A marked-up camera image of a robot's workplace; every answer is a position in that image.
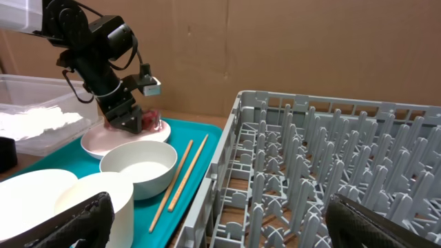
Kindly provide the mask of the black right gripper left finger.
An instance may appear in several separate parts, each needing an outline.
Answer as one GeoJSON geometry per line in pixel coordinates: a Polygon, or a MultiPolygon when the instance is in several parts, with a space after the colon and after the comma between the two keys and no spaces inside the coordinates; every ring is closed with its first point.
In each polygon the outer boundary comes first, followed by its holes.
{"type": "Polygon", "coordinates": [[[115,213],[110,194],[99,192],[32,229],[1,242],[1,248],[105,248],[115,213]]]}

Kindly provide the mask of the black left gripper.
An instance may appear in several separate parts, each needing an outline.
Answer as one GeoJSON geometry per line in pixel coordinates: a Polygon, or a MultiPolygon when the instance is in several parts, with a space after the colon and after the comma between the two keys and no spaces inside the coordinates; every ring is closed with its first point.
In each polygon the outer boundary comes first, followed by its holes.
{"type": "Polygon", "coordinates": [[[141,91],[143,86],[146,84],[133,74],[123,78],[112,93],[96,96],[99,107],[112,127],[132,134],[142,132],[143,111],[136,104],[132,91],[141,91]]]}

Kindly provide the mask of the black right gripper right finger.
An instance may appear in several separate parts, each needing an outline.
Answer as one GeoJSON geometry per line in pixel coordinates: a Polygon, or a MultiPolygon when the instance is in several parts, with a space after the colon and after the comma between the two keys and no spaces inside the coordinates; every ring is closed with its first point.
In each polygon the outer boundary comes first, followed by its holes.
{"type": "Polygon", "coordinates": [[[325,222],[333,248],[440,248],[341,194],[330,196],[325,222]]]}

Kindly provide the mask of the pinkish small bowl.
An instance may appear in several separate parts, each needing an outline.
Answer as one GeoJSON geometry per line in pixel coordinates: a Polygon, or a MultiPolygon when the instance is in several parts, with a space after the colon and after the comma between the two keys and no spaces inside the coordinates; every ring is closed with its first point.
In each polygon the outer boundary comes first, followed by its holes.
{"type": "Polygon", "coordinates": [[[78,178],[64,169],[42,169],[1,182],[1,242],[54,216],[59,196],[78,178]]]}

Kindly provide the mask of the white napkin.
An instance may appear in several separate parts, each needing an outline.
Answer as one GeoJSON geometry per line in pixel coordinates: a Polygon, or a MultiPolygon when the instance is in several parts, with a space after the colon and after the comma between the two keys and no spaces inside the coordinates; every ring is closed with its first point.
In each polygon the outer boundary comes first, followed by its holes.
{"type": "Polygon", "coordinates": [[[58,130],[84,118],[76,112],[63,112],[60,107],[36,107],[16,114],[1,113],[1,136],[16,141],[58,130]]]}

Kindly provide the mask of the red foil wrapper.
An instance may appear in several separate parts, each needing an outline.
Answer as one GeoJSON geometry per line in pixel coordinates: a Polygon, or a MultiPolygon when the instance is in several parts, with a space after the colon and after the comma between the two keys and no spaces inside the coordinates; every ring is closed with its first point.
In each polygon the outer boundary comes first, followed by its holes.
{"type": "Polygon", "coordinates": [[[162,130],[161,113],[158,110],[145,110],[142,114],[142,128],[149,132],[162,130]]]}

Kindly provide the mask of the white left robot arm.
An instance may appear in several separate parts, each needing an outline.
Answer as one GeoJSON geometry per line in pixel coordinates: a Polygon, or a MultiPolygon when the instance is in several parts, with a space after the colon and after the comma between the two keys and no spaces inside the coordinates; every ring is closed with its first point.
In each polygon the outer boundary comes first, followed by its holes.
{"type": "Polygon", "coordinates": [[[120,79],[121,67],[114,64],[126,52],[141,56],[132,29],[118,15],[99,14],[89,22],[89,8],[75,0],[1,1],[1,27],[47,39],[63,48],[57,65],[62,75],[77,73],[84,89],[91,94],[108,123],[117,129],[139,134],[143,130],[143,111],[132,91],[142,92],[155,84],[150,65],[140,63],[140,72],[120,79]]]}

